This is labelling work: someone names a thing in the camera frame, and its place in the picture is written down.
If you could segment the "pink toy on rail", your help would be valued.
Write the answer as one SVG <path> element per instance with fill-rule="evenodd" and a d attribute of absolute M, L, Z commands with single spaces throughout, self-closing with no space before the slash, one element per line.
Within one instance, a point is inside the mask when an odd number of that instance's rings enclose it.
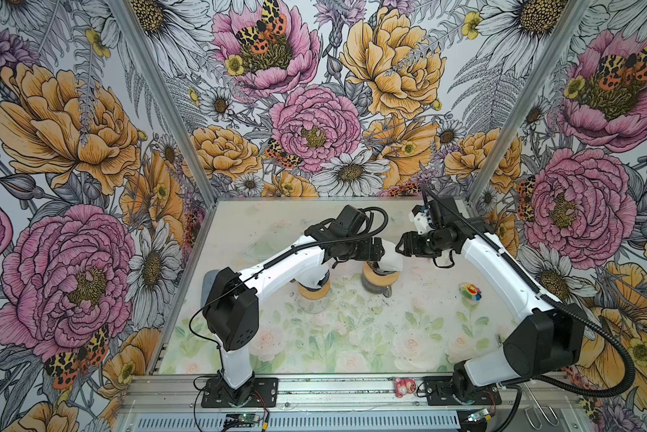
<path fill-rule="evenodd" d="M 395 397 L 404 398 L 405 396 L 415 395 L 417 384 L 412 378 L 395 378 Z"/>

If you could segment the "grey ribbed glass pitcher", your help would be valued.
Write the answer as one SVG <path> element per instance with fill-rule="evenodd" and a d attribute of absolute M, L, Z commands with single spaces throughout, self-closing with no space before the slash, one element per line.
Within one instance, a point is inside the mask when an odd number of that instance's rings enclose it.
<path fill-rule="evenodd" d="M 383 295 L 386 298 L 390 298 L 393 294 L 391 285 L 376 285 L 366 280 L 363 280 L 362 286 L 367 292 L 376 294 L 376 295 Z"/>

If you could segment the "green circuit board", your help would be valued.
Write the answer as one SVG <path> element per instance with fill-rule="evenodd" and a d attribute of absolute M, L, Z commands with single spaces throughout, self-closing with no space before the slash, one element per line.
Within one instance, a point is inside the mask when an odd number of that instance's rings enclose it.
<path fill-rule="evenodd" d="M 466 417 L 466 422 L 481 422 L 481 421 L 489 421 L 490 419 L 492 419 L 490 410 L 481 409 L 481 410 L 473 411 L 470 414 L 468 414 Z"/>
<path fill-rule="evenodd" d="M 224 419 L 223 431 L 230 428 L 253 428 L 260 426 L 264 417 L 253 413 L 227 414 Z"/>

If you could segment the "aluminium front rail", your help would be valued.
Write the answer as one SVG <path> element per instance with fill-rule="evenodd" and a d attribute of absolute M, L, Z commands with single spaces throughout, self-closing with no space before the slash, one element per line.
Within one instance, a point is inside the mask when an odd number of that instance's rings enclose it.
<path fill-rule="evenodd" d="M 116 431 L 223 431 L 227 414 L 263 416 L 260 426 L 236 431 L 493 431 L 515 414 L 508 430 L 535 431 L 524 411 L 523 393 L 497 387 L 499 406 L 430 406 L 422 388 L 415 395 L 395 397 L 393 374 L 273 374 L 278 378 L 275 408 L 204 409 L 204 375 L 156 375 L 136 380 L 119 412 Z M 577 397 L 545 383 L 525 383 L 542 405 L 560 420 L 541 431 L 591 431 L 593 425 Z M 473 411 L 488 409 L 492 419 L 466 422 Z"/>

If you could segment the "green circuit board left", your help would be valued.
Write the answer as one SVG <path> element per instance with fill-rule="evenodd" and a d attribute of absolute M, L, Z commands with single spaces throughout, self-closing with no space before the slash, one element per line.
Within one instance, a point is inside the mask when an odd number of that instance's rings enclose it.
<path fill-rule="evenodd" d="M 223 431 L 230 428 L 253 428 L 260 426 L 264 417 L 253 413 L 227 414 L 224 419 Z"/>

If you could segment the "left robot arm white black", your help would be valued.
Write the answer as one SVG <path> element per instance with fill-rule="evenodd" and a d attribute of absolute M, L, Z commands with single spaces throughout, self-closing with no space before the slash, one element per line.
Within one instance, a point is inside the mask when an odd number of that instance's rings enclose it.
<path fill-rule="evenodd" d="M 389 217 L 379 207 L 345 206 L 335 218 L 310 226 L 292 245 L 244 270 L 226 267 L 204 278 L 207 291 L 200 310 L 219 347 L 221 368 L 206 392 L 221 403 L 244 405 L 254 394 L 256 376 L 248 345 L 260 327 L 267 298 L 296 281 L 307 293 L 330 287 L 329 261 L 380 261 L 386 255 L 381 232 Z"/>

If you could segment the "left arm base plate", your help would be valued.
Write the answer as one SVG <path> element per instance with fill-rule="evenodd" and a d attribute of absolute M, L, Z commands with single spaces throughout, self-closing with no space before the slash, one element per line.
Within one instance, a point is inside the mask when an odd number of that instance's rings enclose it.
<path fill-rule="evenodd" d="M 253 376 L 233 389 L 221 376 L 210 375 L 202 389 L 200 405 L 204 409 L 275 408 L 278 385 L 278 378 Z"/>

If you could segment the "colourful small toy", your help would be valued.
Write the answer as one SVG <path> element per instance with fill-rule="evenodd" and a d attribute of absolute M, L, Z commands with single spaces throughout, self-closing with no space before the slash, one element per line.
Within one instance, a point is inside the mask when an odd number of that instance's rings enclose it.
<path fill-rule="evenodd" d="M 463 283 L 459 286 L 461 295 L 471 302 L 479 302 L 482 299 L 482 291 L 473 284 Z"/>

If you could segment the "white paper coffee filter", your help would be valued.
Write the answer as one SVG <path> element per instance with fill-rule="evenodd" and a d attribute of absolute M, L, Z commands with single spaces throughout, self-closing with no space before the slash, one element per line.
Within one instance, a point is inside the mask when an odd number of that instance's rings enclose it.
<path fill-rule="evenodd" d="M 296 282 L 309 291 L 319 291 L 325 286 L 330 277 L 328 266 L 321 265 L 303 271 L 296 277 Z"/>

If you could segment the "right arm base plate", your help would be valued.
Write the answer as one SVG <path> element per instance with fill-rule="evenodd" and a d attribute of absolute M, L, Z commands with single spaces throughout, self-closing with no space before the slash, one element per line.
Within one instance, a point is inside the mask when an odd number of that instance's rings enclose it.
<path fill-rule="evenodd" d="M 475 387 L 469 381 L 455 380 L 449 376 L 428 376 L 423 379 L 422 390 L 430 406 L 476 407 L 499 406 L 503 403 L 496 385 Z"/>

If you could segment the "green circuit board right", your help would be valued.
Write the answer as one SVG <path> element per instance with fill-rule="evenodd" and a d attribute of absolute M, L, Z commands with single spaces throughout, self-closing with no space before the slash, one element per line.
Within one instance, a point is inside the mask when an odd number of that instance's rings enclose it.
<path fill-rule="evenodd" d="M 481 410 L 473 411 L 470 414 L 468 414 L 466 417 L 466 422 L 481 422 L 481 421 L 489 421 L 490 419 L 492 419 L 490 410 L 481 409 Z"/>

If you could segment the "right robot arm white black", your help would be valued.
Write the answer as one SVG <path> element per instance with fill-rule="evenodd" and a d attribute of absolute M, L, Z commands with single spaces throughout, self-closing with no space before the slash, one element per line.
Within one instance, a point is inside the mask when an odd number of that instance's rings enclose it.
<path fill-rule="evenodd" d="M 471 216 L 463 201 L 440 197 L 424 186 L 412 210 L 413 231 L 402 235 L 396 252 L 435 259 L 465 258 L 494 288 L 516 322 L 496 351 L 459 362 L 450 380 L 453 396 L 472 400 L 495 384 L 523 383 L 573 365 L 580 356 L 584 313 L 567 313 L 558 299 L 521 266 L 484 218 Z"/>

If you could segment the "grey blue oval pad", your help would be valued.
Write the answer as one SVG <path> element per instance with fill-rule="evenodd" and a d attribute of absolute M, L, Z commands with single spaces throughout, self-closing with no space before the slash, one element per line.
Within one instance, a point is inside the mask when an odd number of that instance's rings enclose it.
<path fill-rule="evenodd" d="M 219 270 L 210 270 L 204 275 L 202 286 L 201 286 L 201 303 L 205 304 L 215 283 L 217 275 L 220 273 Z"/>

